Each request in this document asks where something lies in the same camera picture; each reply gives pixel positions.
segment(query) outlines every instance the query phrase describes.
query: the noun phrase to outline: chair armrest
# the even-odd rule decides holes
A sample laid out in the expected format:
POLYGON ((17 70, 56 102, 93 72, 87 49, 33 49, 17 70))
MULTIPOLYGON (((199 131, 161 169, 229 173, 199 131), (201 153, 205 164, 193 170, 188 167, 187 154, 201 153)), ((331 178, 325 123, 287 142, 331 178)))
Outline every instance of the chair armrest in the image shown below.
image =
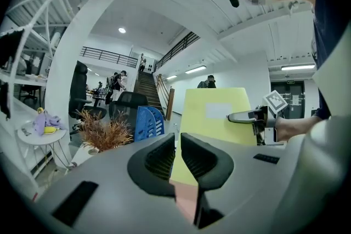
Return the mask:
POLYGON ((78 99, 78 98, 75 98, 75 101, 78 101, 78 102, 85 102, 86 104, 91 104, 91 103, 92 103, 91 100, 78 99))

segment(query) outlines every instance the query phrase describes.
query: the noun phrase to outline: dark door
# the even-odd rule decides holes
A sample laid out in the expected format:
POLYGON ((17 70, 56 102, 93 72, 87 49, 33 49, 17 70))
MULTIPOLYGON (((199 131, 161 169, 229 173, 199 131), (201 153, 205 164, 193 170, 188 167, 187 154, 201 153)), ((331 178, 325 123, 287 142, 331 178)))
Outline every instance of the dark door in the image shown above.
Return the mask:
POLYGON ((305 96, 303 87, 302 81, 296 81, 294 84, 287 84, 287 82, 273 82, 271 84, 271 90, 276 90, 288 104, 283 112, 284 118, 304 118, 305 96))

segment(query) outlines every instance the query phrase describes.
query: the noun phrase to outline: brown dried branches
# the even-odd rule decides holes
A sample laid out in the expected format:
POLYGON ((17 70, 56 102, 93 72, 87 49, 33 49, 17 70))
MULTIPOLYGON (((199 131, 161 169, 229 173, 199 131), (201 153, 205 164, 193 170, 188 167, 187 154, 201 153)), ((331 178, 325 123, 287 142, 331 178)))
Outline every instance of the brown dried branches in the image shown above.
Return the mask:
POLYGON ((101 122, 101 112, 98 116, 92 116, 88 111, 83 110, 80 115, 84 119, 84 124, 80 127, 83 135, 83 146, 94 147, 99 152, 114 149, 132 141, 129 124, 124 120, 123 112, 118 112, 117 120, 109 123, 101 122))

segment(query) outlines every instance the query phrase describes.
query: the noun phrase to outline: yellow folder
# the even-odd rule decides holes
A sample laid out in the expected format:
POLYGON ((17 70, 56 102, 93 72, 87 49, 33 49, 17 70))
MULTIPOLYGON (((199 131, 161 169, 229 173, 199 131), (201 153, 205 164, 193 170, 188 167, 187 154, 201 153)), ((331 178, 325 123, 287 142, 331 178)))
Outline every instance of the yellow folder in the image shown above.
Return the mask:
POLYGON ((226 115, 250 110, 244 88, 188 89, 171 180, 197 186, 182 159, 181 133, 195 133, 243 145, 257 145, 251 124, 229 122, 226 115))

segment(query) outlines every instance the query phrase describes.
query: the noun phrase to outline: fluorescent light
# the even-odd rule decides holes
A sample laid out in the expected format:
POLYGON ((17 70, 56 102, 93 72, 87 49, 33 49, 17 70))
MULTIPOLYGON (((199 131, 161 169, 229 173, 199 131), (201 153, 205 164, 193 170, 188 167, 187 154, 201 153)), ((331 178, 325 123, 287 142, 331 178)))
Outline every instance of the fluorescent light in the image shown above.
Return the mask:
POLYGON ((195 69, 193 69, 193 70, 188 70, 188 71, 186 71, 185 73, 186 74, 190 74, 190 73, 193 73, 193 72, 195 72, 195 71, 199 71, 199 70, 204 70, 206 68, 206 66, 200 66, 200 67, 197 67, 197 68, 195 68, 195 69))
POLYGON ((281 70, 309 70, 314 69, 315 65, 293 65, 293 66, 282 66, 281 70))

